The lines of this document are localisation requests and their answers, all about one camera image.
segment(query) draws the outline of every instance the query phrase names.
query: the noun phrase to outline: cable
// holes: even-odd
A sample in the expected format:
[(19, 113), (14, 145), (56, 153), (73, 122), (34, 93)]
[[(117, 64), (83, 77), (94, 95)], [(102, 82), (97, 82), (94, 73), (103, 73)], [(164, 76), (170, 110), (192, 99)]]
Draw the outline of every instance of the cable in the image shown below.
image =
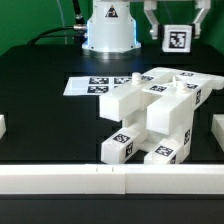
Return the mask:
[(80, 34), (66, 34), (66, 35), (47, 35), (47, 36), (42, 36), (40, 39), (42, 38), (54, 38), (54, 37), (74, 37), (74, 36), (80, 36)]
[(39, 39), (43, 38), (44, 36), (46, 36), (48, 34), (59, 32), (59, 31), (65, 31), (65, 30), (74, 30), (74, 28), (72, 26), (68, 26), (68, 27), (59, 27), (59, 28), (55, 28), (55, 29), (45, 31), (45, 32), (41, 33), (40, 35), (38, 35), (37, 37), (30, 40), (27, 43), (27, 45), (34, 45)]
[(76, 24), (85, 24), (84, 17), (82, 16), (81, 8), (78, 0), (72, 0), (73, 8), (76, 14), (75, 21)]
[[(57, 5), (58, 5), (58, 9), (59, 9), (59, 12), (60, 12), (60, 15), (61, 15), (61, 22), (62, 22), (62, 26), (65, 27), (65, 17), (64, 17), (64, 12), (63, 12), (63, 9), (61, 7), (61, 2), (60, 0), (57, 0)], [(68, 39), (67, 37), (65, 37), (65, 44), (67, 45), (68, 44)]]

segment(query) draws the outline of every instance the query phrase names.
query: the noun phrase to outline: white plastic block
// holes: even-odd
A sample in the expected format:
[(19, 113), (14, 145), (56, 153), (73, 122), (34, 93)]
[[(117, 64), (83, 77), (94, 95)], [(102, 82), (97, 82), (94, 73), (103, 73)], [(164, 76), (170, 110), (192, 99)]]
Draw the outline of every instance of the white plastic block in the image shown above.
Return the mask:
[(86, 165), (86, 194), (125, 194), (125, 167)]
[(0, 195), (224, 194), (223, 165), (1, 165)]
[(132, 85), (125, 83), (100, 96), (100, 117), (121, 121), (124, 117), (140, 109), (141, 89), (147, 83)]
[[(132, 82), (101, 97), (102, 116), (115, 121), (123, 119), (121, 132), (102, 144), (102, 161), (126, 162), (130, 158), (126, 153), (131, 142), (140, 136), (137, 133), (144, 133), (141, 134), (144, 139), (135, 142), (131, 152), (134, 154), (139, 149), (149, 152), (145, 163), (168, 164), (174, 156), (175, 163), (183, 162), (190, 153), (194, 110), (208, 98), (212, 89), (224, 87), (224, 78), (168, 68), (152, 69), (142, 75), (142, 80), (139, 73), (133, 76)], [(130, 128), (133, 124), (140, 125), (142, 130), (136, 133)], [(129, 142), (115, 141), (115, 137), (128, 138)], [(173, 151), (165, 158), (156, 151), (158, 147)]]
[(122, 128), (102, 143), (101, 161), (108, 164), (125, 163), (134, 155), (147, 137), (145, 129), (136, 129), (135, 125)]
[(0, 115), (0, 139), (6, 132), (4, 115)]
[(0, 194), (84, 194), (85, 166), (6, 165), (0, 168)]
[(129, 194), (223, 194), (223, 165), (127, 165)]
[(190, 52), (192, 26), (165, 25), (162, 49), (164, 52)]
[(213, 115), (212, 133), (224, 151), (224, 114)]
[(144, 158), (144, 164), (176, 164), (184, 160), (183, 146), (175, 140), (163, 139)]
[(192, 100), (185, 95), (164, 96), (147, 108), (147, 129), (165, 135), (185, 121), (192, 112)]

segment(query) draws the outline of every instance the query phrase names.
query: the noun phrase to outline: stacked blocks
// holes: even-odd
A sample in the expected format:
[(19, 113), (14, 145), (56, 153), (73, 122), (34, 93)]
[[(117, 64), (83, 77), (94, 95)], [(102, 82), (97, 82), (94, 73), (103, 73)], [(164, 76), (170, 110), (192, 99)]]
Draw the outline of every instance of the stacked blocks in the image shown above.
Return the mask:
[(222, 89), (224, 78), (167, 68), (133, 73), (128, 82), (100, 96), (100, 116), (123, 121), (102, 143), (101, 160), (126, 162), (139, 149), (145, 164), (181, 163), (190, 153), (194, 110)]

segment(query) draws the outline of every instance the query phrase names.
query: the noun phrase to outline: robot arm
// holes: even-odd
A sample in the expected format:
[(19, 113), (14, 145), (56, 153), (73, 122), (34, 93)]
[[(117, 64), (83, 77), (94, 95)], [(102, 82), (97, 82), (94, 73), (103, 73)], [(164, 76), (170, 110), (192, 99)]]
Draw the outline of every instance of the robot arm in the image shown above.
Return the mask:
[(152, 39), (163, 39), (164, 52), (190, 52), (191, 39), (198, 39), (201, 33), (201, 23), (208, 14), (211, 8), (211, 0), (195, 0), (196, 9), (199, 9), (196, 18), (190, 25), (160, 25), (154, 10), (157, 9), (157, 1), (161, 0), (98, 0), (98, 2), (144, 2), (144, 12), (148, 18), (152, 29), (150, 34)]

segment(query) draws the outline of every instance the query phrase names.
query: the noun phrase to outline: black table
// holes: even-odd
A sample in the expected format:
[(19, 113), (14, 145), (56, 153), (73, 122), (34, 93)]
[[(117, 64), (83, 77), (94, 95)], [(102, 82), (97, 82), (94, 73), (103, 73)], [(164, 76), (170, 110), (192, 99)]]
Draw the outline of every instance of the black table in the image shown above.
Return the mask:
[[(100, 144), (121, 124), (99, 117), (97, 96), (63, 96), (69, 77), (123, 76), (169, 67), (224, 75), (224, 56), (208, 45), (190, 54), (165, 54), (145, 45), (123, 60), (81, 55), (77, 46), (16, 46), (0, 57), (0, 114), (7, 132), (0, 164), (85, 164), (100, 162)], [(224, 91), (213, 91), (195, 112), (191, 155), (185, 163), (223, 163), (211, 133), (212, 116), (224, 113)], [(130, 163), (142, 163), (138, 152)], [(0, 196), (1, 223), (218, 223), (223, 196), (39, 195)]]

